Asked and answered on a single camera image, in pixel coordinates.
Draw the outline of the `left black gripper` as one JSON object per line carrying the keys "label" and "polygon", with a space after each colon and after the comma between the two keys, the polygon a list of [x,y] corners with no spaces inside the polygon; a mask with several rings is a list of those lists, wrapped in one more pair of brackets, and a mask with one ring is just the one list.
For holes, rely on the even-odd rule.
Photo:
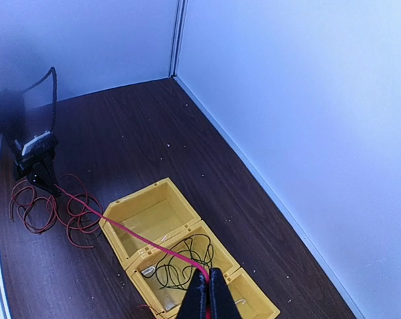
{"label": "left black gripper", "polygon": [[39,157],[16,159],[14,161],[14,178],[16,181],[26,177],[36,183],[53,197],[60,197],[60,190],[56,186],[58,180],[54,170],[55,151],[49,151]]}

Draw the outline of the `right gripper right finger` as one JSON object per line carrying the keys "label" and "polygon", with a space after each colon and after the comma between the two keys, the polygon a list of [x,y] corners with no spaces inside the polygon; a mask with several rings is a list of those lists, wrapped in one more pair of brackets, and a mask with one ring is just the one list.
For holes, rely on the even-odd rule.
{"label": "right gripper right finger", "polygon": [[234,299],[219,268],[210,270],[209,312],[212,319],[241,319]]}

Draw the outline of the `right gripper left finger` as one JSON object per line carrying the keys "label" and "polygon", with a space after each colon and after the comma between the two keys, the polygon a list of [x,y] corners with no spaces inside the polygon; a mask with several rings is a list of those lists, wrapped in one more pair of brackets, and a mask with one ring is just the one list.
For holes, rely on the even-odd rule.
{"label": "right gripper left finger", "polygon": [[207,318],[209,318],[208,280],[200,270],[196,269],[180,305],[176,319]]}

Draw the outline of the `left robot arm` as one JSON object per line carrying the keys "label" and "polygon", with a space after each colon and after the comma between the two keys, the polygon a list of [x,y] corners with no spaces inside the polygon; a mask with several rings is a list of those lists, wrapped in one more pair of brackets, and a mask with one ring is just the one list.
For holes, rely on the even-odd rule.
{"label": "left robot arm", "polygon": [[25,98],[20,92],[0,91],[0,137],[15,157],[15,179],[25,177],[33,186],[59,197],[54,170],[58,140],[50,130],[32,138],[29,136],[25,124]]}

